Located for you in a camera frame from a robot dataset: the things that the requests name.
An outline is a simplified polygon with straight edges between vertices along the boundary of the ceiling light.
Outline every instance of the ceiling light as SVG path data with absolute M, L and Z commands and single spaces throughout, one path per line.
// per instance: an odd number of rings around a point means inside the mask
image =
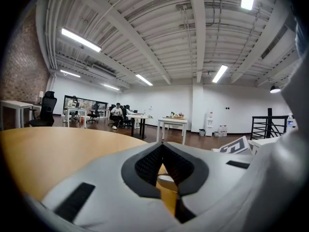
M 110 87 L 110 88 L 113 88 L 113 89 L 116 89 L 116 90 L 119 90 L 118 88 L 116 87 L 112 87 L 112 86 L 109 86 L 109 85 L 106 85 L 106 84 L 103 84 L 105 87 Z
M 271 92 L 272 94 L 278 93 L 278 92 L 280 92 L 280 91 L 281 91 L 281 89 L 278 88 L 278 87 L 276 87 L 275 85 L 271 86 L 271 88 L 270 88 L 270 92 Z
M 227 70 L 227 66 L 222 65 L 212 82 L 217 83 L 226 70 Z
M 145 78 L 143 78 L 140 74 L 136 75 L 140 80 L 144 81 L 145 83 L 147 83 L 149 86 L 152 86 L 153 84 L 150 83 L 149 81 L 147 81 Z
M 66 74 L 69 74 L 69 75 L 73 75 L 73 76 L 76 76 L 76 77 L 81 77 L 80 75 L 75 75 L 73 73 L 70 73 L 70 72 L 66 72 L 66 71 L 63 71 L 61 70 L 62 73 L 66 73 Z
M 89 48 L 95 50 L 96 52 L 99 52 L 101 50 L 101 47 L 98 47 L 97 45 L 91 43 L 88 40 L 85 40 L 84 38 L 82 38 L 81 36 L 78 36 L 75 33 L 68 31 L 67 29 L 62 29 L 61 33 L 65 36 L 68 36 L 71 39 L 74 39 L 75 41 L 77 41 L 77 42 L 79 42 L 79 43 L 81 43 L 85 46 L 88 46 Z
M 241 0 L 241 7 L 246 10 L 251 10 L 254 0 Z

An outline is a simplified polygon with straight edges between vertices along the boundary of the round wooden table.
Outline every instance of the round wooden table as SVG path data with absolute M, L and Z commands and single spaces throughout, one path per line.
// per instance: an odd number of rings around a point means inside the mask
M 68 128 L 29 127 L 0 132 L 3 153 L 17 186 L 41 201 L 46 193 L 91 160 L 146 142 L 118 133 Z M 164 173 L 162 165 L 159 173 Z M 175 212 L 176 194 L 157 183 L 161 199 Z

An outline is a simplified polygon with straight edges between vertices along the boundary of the trash bin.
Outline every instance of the trash bin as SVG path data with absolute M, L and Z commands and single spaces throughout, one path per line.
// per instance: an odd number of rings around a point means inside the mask
M 199 135 L 201 137 L 205 136 L 205 130 L 204 129 L 199 129 Z

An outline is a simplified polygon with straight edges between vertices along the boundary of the black pants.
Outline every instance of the black pants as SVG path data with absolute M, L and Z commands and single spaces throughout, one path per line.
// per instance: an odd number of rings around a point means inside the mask
M 119 121 L 120 121 L 120 124 L 122 124 L 124 121 L 124 119 L 121 116 L 115 116 L 115 115 L 113 115 L 111 119 L 114 121 L 113 126 L 116 126 L 116 127 L 118 127 Z

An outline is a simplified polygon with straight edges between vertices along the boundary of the brick wall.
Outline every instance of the brick wall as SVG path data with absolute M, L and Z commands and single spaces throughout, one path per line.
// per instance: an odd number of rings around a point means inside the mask
M 35 102 L 46 90 L 49 72 L 45 65 L 35 25 L 35 6 L 27 13 L 8 45 L 1 73 L 1 100 Z M 4 128 L 14 128 L 14 110 L 5 108 Z M 25 111 L 25 122 L 28 111 Z

